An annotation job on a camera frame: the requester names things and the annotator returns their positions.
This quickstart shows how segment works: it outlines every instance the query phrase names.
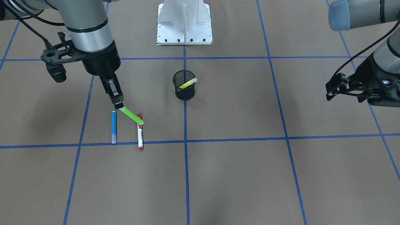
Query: floor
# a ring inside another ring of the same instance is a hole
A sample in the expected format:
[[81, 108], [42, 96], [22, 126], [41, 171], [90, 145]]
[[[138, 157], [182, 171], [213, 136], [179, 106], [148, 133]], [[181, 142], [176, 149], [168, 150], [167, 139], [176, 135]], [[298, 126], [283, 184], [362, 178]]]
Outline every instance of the floor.
[[[334, 32], [325, 0], [206, 1], [212, 45], [157, 46], [160, 3], [105, 4], [143, 152], [120, 112], [111, 145], [97, 77], [73, 63], [55, 83], [41, 40], [0, 23], [2, 225], [400, 224], [400, 109], [328, 102], [324, 86], [393, 23]], [[62, 28], [28, 23], [58, 43]], [[182, 69], [198, 78], [187, 102]]]

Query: cable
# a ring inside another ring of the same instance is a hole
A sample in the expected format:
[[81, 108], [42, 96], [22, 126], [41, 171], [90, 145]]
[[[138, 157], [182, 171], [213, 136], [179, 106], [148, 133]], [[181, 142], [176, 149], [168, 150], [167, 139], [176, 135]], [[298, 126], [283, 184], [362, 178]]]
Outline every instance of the cable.
[[39, 38], [41, 38], [44, 42], [44, 45], [46, 46], [46, 48], [51, 47], [50, 42], [43, 37], [41, 34], [39, 34], [39, 32], [37, 32], [35, 29], [33, 29], [29, 24], [27, 24], [16, 12], [14, 12], [6, 3], [4, 3], [3, 1], [0, 0], [0, 4], [3, 4], [4, 7], [11, 12], [11, 14], [13, 14], [23, 25], [25, 25], [30, 31], [32, 31], [34, 34], [36, 34]]
[[[40, 14], [42, 14], [42, 12], [44, 12], [44, 10], [42, 10], [41, 12], [39, 12], [38, 14], [36, 14], [36, 16], [39, 16]], [[29, 16], [29, 17], [23, 17], [21, 18], [22, 20], [28, 20], [28, 19], [32, 19], [33, 16]]]
[[45, 20], [43, 18], [40, 18], [39, 16], [31, 13], [29, 10], [27, 10], [25, 7], [23, 7], [21, 4], [19, 4], [17, 1], [13, 1], [14, 4], [16, 4], [21, 10], [23, 10], [26, 14], [32, 16], [33, 18], [45, 23], [45, 24], [49, 24], [49, 25], [53, 25], [53, 26], [65, 26], [64, 23], [55, 23], [55, 22], [51, 22], [48, 20]]
[[336, 70], [336, 72], [333, 74], [332, 77], [334, 77], [336, 74], [339, 73], [339, 71], [341, 69], [343, 69], [347, 64], [349, 64], [351, 61], [353, 61], [355, 58], [357, 58], [359, 55], [361, 55], [362, 53], [364, 53], [365, 51], [367, 51], [368, 49], [372, 48], [374, 45], [376, 45], [377, 43], [379, 43], [380, 41], [382, 41], [383, 39], [385, 39], [387, 36], [389, 36], [390, 34], [392, 34], [394, 32], [394, 30], [400, 25], [400, 14], [399, 14], [399, 20], [397, 21], [397, 23], [394, 25], [394, 27], [387, 32], [383, 37], [381, 37], [380, 39], [378, 39], [377, 41], [375, 41], [374, 43], [372, 43], [370, 46], [366, 47], [364, 50], [362, 50], [361, 52], [357, 53], [355, 56], [353, 56], [351, 59], [347, 60], [347, 62], [345, 62], [341, 67], [339, 67], [338, 70]]

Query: robotic arm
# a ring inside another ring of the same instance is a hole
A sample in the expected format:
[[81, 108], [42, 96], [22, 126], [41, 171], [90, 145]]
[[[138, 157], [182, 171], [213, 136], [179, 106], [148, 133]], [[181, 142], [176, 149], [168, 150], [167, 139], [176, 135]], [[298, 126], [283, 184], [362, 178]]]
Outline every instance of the robotic arm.
[[[400, 23], [400, 0], [338, 0], [330, 5], [328, 15], [334, 31], [398, 20], [394, 31]], [[327, 100], [346, 94], [356, 96], [358, 102], [367, 99], [374, 106], [400, 107], [400, 29], [369, 55], [353, 75], [338, 72], [326, 84]]]
[[67, 31], [58, 33], [60, 44], [52, 46], [45, 41], [41, 60], [48, 72], [56, 82], [63, 82], [63, 64], [82, 61], [88, 73], [100, 77], [115, 109], [119, 109], [124, 106], [124, 96], [115, 71], [121, 61], [103, 2], [111, 0], [0, 0], [0, 20], [38, 15], [50, 8], [58, 10]]

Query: black mesh pen cup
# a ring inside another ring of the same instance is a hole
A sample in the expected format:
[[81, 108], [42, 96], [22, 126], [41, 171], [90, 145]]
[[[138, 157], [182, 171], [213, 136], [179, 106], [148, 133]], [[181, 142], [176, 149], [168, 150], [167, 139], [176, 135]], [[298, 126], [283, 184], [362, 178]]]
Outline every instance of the black mesh pen cup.
[[175, 95], [178, 99], [182, 101], [187, 101], [193, 98], [194, 96], [194, 84], [189, 85], [186, 88], [180, 88], [181, 85], [195, 78], [195, 75], [188, 70], [181, 70], [175, 73], [172, 78], [172, 82], [175, 86]]

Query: blue tape line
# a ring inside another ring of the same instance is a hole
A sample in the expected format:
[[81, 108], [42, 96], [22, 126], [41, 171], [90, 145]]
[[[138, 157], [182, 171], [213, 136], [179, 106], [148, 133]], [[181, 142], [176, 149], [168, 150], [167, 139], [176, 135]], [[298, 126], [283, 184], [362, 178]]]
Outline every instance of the blue tape line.
[[292, 150], [291, 150], [289, 139], [288, 139], [288, 132], [286, 130], [286, 123], [285, 123], [285, 118], [283, 116], [282, 105], [281, 105], [280, 98], [279, 98], [278, 86], [276, 85], [275, 73], [274, 73], [274, 68], [273, 68], [273, 65], [272, 65], [271, 54], [270, 54], [270, 49], [269, 49], [269, 46], [268, 46], [268, 41], [267, 41], [267, 35], [266, 35], [266, 32], [265, 32], [264, 22], [263, 22], [262, 15], [261, 15], [261, 9], [260, 9], [259, 0], [257, 0], [257, 8], [258, 8], [258, 14], [260, 16], [262, 33], [264, 35], [265, 47], [267, 49], [267, 54], [268, 54], [268, 57], [269, 57], [268, 60], [269, 60], [269, 63], [270, 63], [272, 79], [273, 79], [273, 82], [274, 82], [276, 98], [278, 100], [279, 112], [280, 112], [280, 116], [281, 116], [281, 120], [282, 120], [283, 130], [284, 130], [284, 133], [285, 133], [286, 144], [287, 144], [288, 151], [289, 151], [290, 163], [292, 164], [294, 182], [296, 183], [297, 195], [298, 195], [298, 198], [299, 198], [300, 208], [301, 208], [301, 212], [302, 212], [302, 216], [303, 216], [303, 222], [304, 222], [304, 225], [307, 225], [306, 213], [304, 211], [303, 200], [302, 200], [301, 192], [300, 192], [300, 186], [298, 184], [296, 168], [294, 166]]
[[[400, 133], [387, 133], [382, 134], [386, 137], [400, 136]], [[289, 140], [299, 139], [329, 139], [329, 138], [360, 138], [360, 137], [380, 137], [380, 134], [364, 134], [364, 135], [324, 135], [324, 136], [293, 136], [287, 137]], [[187, 140], [187, 143], [201, 143], [201, 142], [234, 142], [234, 141], [276, 141], [286, 140], [286, 137], [262, 137], [262, 138], [227, 138], [227, 139], [192, 139]], [[144, 144], [173, 144], [185, 143], [185, 140], [172, 140], [172, 141], [145, 141]], [[119, 142], [117, 145], [137, 145], [138, 142]], [[26, 148], [52, 148], [52, 147], [77, 147], [79, 144], [50, 144], [50, 145], [5, 145], [0, 146], [0, 149], [26, 149]], [[82, 143], [81, 146], [107, 146], [111, 143]]]
[[9, 43], [8, 43], [6, 52], [4, 53], [3, 60], [0, 62], [0, 70], [1, 70], [1, 68], [3, 68], [3, 64], [4, 64], [5, 59], [6, 59], [6, 57], [7, 57], [8, 51], [9, 51], [10, 48], [11, 48], [12, 41], [14, 41], [14, 37], [15, 37], [15, 34], [17, 33], [17, 30], [18, 30], [19, 25], [20, 25], [20, 21], [18, 21], [18, 22], [17, 22], [17, 25], [15, 26], [14, 32], [12, 33], [11, 39], [10, 39], [10, 41], [9, 41]]
[[[183, 69], [186, 70], [186, 45], [183, 46]], [[188, 163], [188, 127], [187, 127], [187, 102], [183, 106], [184, 117], [184, 145], [185, 145], [185, 180], [186, 180], [186, 225], [190, 225], [190, 201], [189, 201], [189, 163]]]
[[78, 145], [79, 144], [8, 145], [8, 146], [0, 146], [0, 149], [32, 149], [32, 148], [77, 147]]
[[324, 135], [324, 136], [299, 136], [288, 137], [290, 140], [298, 139], [324, 139], [324, 138], [354, 138], [354, 137], [380, 137], [380, 134], [366, 134], [366, 135]]
[[10, 62], [15, 62], [15, 61], [42, 61], [39, 58], [11, 58], [11, 59], [5, 59], [5, 62], [10, 61]]
[[393, 133], [393, 134], [383, 134], [383, 136], [400, 136], [400, 133]]
[[[244, 56], [244, 57], [186, 57], [186, 60], [195, 59], [266, 59], [266, 58], [351, 58], [352, 56]], [[357, 58], [367, 58], [367, 56], [359, 56]], [[183, 57], [152, 57], [152, 58], [120, 58], [121, 60], [182, 60]], [[42, 61], [39, 58], [11, 58], [4, 59], [7, 61]]]
[[187, 57], [187, 59], [252, 59], [252, 58], [268, 58], [268, 56]]
[[183, 57], [121, 58], [121, 60], [182, 60]]
[[266, 138], [227, 138], [227, 139], [196, 139], [188, 140], [188, 143], [200, 143], [200, 142], [232, 142], [232, 141], [276, 141], [286, 140], [285, 137], [266, 137]]
[[83, 116], [82, 129], [81, 129], [81, 133], [80, 133], [80, 137], [79, 137], [78, 150], [76, 151], [75, 164], [74, 164], [74, 171], [72, 172], [72, 179], [71, 179], [70, 191], [69, 191], [69, 194], [68, 194], [68, 200], [67, 200], [67, 206], [66, 206], [66, 209], [65, 209], [65, 215], [64, 215], [64, 223], [63, 223], [63, 225], [66, 225], [66, 224], [67, 224], [67, 220], [68, 220], [68, 213], [69, 213], [69, 210], [70, 210], [72, 192], [73, 192], [73, 190], [74, 190], [74, 183], [75, 183], [76, 170], [77, 170], [77, 168], [78, 168], [78, 161], [79, 161], [80, 149], [81, 149], [81, 146], [82, 146], [83, 133], [85, 132], [86, 118], [87, 118], [87, 116], [88, 116], [88, 111], [89, 111], [90, 96], [91, 96], [92, 87], [93, 87], [93, 80], [94, 80], [94, 76], [92, 75], [92, 80], [90, 81], [90, 88], [89, 88], [88, 99], [87, 99], [87, 101], [86, 101], [85, 114], [84, 114], [84, 116]]

